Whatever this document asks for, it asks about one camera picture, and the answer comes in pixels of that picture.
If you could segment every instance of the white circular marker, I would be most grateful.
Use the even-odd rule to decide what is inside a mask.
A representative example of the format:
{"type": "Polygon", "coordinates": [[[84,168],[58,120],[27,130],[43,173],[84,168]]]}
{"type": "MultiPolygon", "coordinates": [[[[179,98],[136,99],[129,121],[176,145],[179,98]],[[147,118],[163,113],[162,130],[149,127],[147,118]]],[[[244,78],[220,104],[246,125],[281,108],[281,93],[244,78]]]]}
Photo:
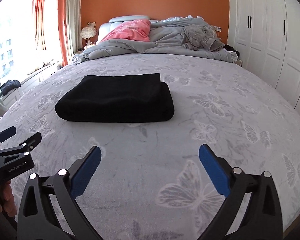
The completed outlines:
{"type": "Polygon", "coordinates": [[[36,177],[37,177],[37,174],[35,174],[35,173],[31,173],[29,176],[30,179],[35,179],[36,177]]]}
{"type": "Polygon", "coordinates": [[[60,171],[58,171],[58,174],[59,174],[60,176],[66,175],[66,173],[67,173],[67,170],[66,170],[66,169],[61,169],[60,171]]]}
{"type": "Polygon", "coordinates": [[[240,173],[242,172],[242,170],[241,170],[240,168],[238,168],[238,167],[235,167],[235,168],[233,169],[233,172],[234,172],[235,174],[240,174],[240,173]]]}
{"type": "Polygon", "coordinates": [[[271,173],[270,173],[269,171],[265,171],[265,172],[263,173],[263,175],[264,175],[265,177],[267,177],[267,178],[270,178],[270,177],[271,177],[271,173]]]}

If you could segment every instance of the building window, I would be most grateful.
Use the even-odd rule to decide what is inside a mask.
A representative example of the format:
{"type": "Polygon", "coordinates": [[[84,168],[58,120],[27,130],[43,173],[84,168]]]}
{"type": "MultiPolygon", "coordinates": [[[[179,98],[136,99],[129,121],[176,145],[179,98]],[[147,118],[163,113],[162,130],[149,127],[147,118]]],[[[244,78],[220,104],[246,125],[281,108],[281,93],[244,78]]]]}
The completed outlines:
{"type": "Polygon", "coordinates": [[[12,58],[13,55],[12,55],[12,49],[8,51],[8,58],[12,58]]]}
{"type": "Polygon", "coordinates": [[[36,55],[32,0],[2,0],[0,62],[9,59],[9,64],[0,64],[0,86],[7,80],[25,80],[27,74],[34,70],[36,55]],[[24,57],[24,48],[27,48],[29,57],[24,57]]]}

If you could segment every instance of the pink pillow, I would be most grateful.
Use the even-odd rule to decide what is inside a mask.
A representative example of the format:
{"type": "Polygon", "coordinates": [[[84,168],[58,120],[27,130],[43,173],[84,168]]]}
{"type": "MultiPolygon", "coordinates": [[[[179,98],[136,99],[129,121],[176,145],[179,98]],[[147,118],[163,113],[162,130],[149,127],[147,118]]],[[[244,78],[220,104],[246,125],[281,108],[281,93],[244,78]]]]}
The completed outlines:
{"type": "Polygon", "coordinates": [[[101,41],[126,39],[131,41],[150,41],[150,21],[146,19],[125,22],[117,26],[101,41]]]}

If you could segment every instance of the headboard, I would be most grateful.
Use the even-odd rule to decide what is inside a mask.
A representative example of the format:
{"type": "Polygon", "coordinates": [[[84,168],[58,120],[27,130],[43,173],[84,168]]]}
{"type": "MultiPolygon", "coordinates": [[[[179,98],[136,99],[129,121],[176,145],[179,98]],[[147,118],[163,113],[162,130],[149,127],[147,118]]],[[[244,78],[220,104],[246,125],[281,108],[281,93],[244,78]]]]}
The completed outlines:
{"type": "Polygon", "coordinates": [[[149,16],[146,15],[129,15],[129,16],[121,16],[110,19],[108,23],[104,23],[99,28],[98,41],[101,41],[110,31],[116,28],[118,25],[124,22],[139,20],[139,19],[147,19],[150,20],[149,16]]]}

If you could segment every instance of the white wardrobe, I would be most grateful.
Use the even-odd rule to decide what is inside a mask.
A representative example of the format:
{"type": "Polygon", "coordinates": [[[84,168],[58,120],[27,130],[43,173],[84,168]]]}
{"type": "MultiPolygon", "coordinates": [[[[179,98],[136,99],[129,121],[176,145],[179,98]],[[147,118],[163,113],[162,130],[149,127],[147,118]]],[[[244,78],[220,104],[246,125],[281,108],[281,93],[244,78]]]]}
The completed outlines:
{"type": "Polygon", "coordinates": [[[228,43],[240,52],[243,68],[276,88],[300,113],[297,0],[230,0],[228,43]]]}

